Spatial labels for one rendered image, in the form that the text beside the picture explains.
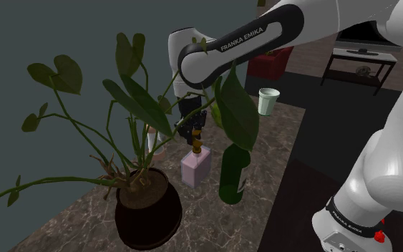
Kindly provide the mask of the white and pink bottle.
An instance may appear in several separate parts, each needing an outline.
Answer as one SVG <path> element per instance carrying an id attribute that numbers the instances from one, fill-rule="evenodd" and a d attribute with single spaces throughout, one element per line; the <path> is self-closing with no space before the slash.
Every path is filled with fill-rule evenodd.
<path id="1" fill-rule="evenodd" d="M 147 133 L 147 141 L 148 141 L 148 151 L 151 152 L 155 147 L 160 145 L 166 136 L 160 132 L 156 132 L 156 129 L 149 126 Z M 163 160 L 166 156 L 165 146 L 162 145 L 153 153 L 152 160 Z"/>

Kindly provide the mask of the pink soap dispenser bottle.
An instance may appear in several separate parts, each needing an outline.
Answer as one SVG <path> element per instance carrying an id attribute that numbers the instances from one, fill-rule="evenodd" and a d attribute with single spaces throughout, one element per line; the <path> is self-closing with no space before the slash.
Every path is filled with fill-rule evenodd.
<path id="1" fill-rule="evenodd" d="M 201 130 L 191 133 L 192 150 L 180 161 L 182 182 L 196 188 L 207 177 L 212 164 L 212 152 L 197 139 Z"/>

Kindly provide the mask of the pale green cup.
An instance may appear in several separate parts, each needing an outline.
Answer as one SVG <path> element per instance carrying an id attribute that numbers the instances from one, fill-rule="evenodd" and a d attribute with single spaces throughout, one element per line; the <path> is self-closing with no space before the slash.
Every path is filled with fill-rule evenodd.
<path id="1" fill-rule="evenodd" d="M 271 115 L 276 100 L 280 96 L 280 92 L 274 88 L 260 88 L 258 94 L 258 113 L 263 116 Z"/>

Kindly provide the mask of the dark green wine bottle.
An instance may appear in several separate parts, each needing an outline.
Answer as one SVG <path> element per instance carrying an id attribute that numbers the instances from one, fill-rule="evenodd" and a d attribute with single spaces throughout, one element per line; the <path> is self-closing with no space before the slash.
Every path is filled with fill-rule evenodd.
<path id="1" fill-rule="evenodd" d="M 248 177 L 251 164 L 249 151 L 232 144 L 223 153 L 218 194 L 229 205 L 239 203 Z"/>

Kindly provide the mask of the green plant in black pot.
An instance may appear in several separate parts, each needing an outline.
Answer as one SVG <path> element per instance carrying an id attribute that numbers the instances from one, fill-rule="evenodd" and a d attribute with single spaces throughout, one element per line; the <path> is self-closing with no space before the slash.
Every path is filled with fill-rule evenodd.
<path id="1" fill-rule="evenodd" d="M 112 158 L 102 153 L 96 159 L 105 170 L 95 183 L 115 193 L 115 224 L 125 245 L 137 250 L 157 248 L 177 231 L 183 217 L 180 197 L 164 172 L 153 164 L 153 153 L 160 146 L 180 136 L 192 147 L 191 133 L 179 135 L 178 128 L 201 110 L 212 110 L 231 144 L 251 151 L 259 131 L 255 103 L 242 88 L 236 67 L 256 55 L 254 40 L 246 34 L 229 34 L 220 39 L 208 39 L 194 29 L 172 33 L 168 54 L 173 70 L 170 89 L 176 96 L 175 106 L 183 99 L 201 97 L 201 107 L 193 110 L 177 126 L 170 124 L 168 115 L 173 105 L 165 96 L 153 98 L 145 85 L 132 78 L 143 68 L 145 38 L 136 34 L 128 39 L 117 35 L 116 65 L 122 84 L 103 81 L 112 104 L 128 111 L 128 124 L 136 161 L 126 157 L 117 167 Z M 147 133 L 151 126 L 166 139 L 151 152 Z"/>

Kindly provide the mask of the dark television stand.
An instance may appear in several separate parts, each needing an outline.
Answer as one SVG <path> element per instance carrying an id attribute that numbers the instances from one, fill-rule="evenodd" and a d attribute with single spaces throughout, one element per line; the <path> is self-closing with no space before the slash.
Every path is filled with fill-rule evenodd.
<path id="1" fill-rule="evenodd" d="M 392 52 L 400 52 L 401 49 L 399 45 L 387 41 L 380 35 L 375 21 L 353 25 L 338 33 L 321 80 L 332 79 L 374 87 L 376 95 L 397 63 Z M 378 64 L 379 68 L 375 72 L 370 69 L 355 72 L 339 71 L 331 68 L 335 59 Z"/>

